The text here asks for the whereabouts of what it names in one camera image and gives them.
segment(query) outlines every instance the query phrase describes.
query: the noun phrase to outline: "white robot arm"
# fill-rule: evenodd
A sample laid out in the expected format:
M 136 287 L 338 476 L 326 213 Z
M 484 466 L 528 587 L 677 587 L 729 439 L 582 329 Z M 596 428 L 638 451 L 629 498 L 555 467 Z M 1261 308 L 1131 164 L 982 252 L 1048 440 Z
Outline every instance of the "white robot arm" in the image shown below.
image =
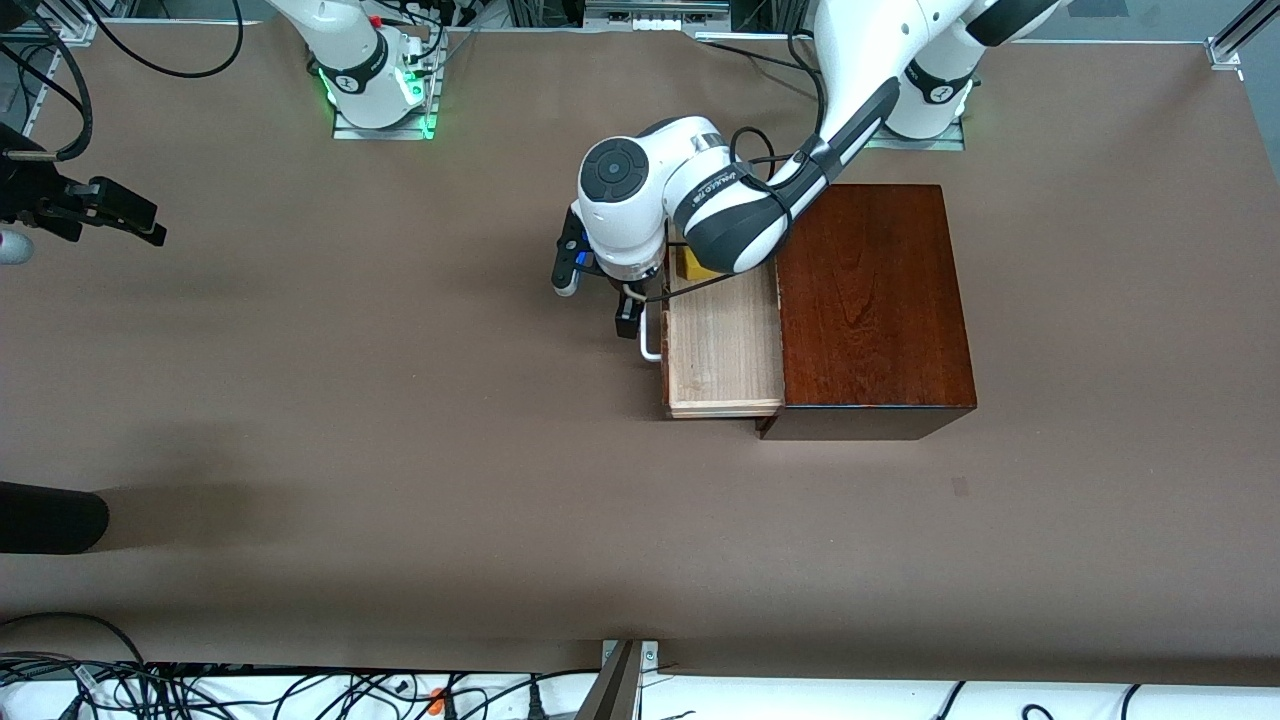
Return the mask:
M 375 27 L 357 0 L 268 3 L 307 42 L 333 104 L 351 124 L 384 128 L 424 102 L 420 38 Z
M 581 220 L 595 266 L 632 299 L 662 265 L 668 218 L 703 266 L 746 272 L 778 249 L 881 127 L 913 138 L 940 135 L 963 113 L 986 47 L 1030 32 L 1061 4 L 819 0 L 814 41 L 827 111 L 767 184 L 730 156 L 710 120 L 678 118 L 595 145 L 570 219 Z M 572 293 L 579 269 L 581 256 L 558 261 L 557 292 Z

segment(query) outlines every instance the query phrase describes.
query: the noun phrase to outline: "brown table surface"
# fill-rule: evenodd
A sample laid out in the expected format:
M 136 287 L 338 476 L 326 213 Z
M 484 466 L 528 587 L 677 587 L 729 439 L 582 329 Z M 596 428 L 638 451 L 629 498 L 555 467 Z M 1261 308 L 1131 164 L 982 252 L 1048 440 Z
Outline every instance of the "brown table surface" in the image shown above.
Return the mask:
M 192 68 L 232 40 L 120 35 Z M 995 51 L 968 151 L 849 173 L 946 193 L 980 404 L 905 445 L 663 420 L 611 292 L 548 286 L 596 140 L 801 140 L 812 104 L 741 58 L 483 35 L 436 141 L 365 143 L 328 138 L 283 23 L 204 81 L 79 56 L 67 172 L 170 237 L 0 273 L 3 477 L 116 488 L 128 530 L 0 557 L 5 614 L 96 611 L 156 660 L 547 667 L 639 634 L 721 673 L 1280 676 L 1280 192 L 1202 49 Z

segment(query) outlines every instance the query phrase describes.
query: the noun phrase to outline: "white mounting plate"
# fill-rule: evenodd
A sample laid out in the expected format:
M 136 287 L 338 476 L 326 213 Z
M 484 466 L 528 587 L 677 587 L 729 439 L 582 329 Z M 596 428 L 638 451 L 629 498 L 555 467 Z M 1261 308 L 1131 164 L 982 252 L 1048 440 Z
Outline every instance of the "white mounting plate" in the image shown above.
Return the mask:
M 878 131 L 867 142 L 867 147 L 883 147 L 887 150 L 946 150 L 959 152 L 964 150 L 964 124 L 956 119 L 942 135 L 929 140 L 908 140 L 899 137 L 886 129 Z

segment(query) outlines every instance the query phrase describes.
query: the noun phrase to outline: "black cylinder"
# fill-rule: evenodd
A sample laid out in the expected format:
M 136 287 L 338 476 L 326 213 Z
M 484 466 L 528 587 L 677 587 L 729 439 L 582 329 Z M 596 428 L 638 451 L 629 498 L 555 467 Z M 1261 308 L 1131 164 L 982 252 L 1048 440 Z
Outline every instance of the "black cylinder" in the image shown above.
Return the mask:
M 84 552 L 102 538 L 109 516 L 91 492 L 0 483 L 0 552 Z

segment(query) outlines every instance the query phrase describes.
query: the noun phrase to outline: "wooden box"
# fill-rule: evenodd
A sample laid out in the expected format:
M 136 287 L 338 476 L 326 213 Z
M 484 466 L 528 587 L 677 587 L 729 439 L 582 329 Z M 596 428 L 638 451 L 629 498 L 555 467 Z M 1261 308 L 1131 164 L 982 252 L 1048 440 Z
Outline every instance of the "wooden box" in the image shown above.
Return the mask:
M 671 300 L 663 346 L 673 418 L 765 439 L 919 439 L 978 402 L 937 186 L 832 187 L 772 266 Z

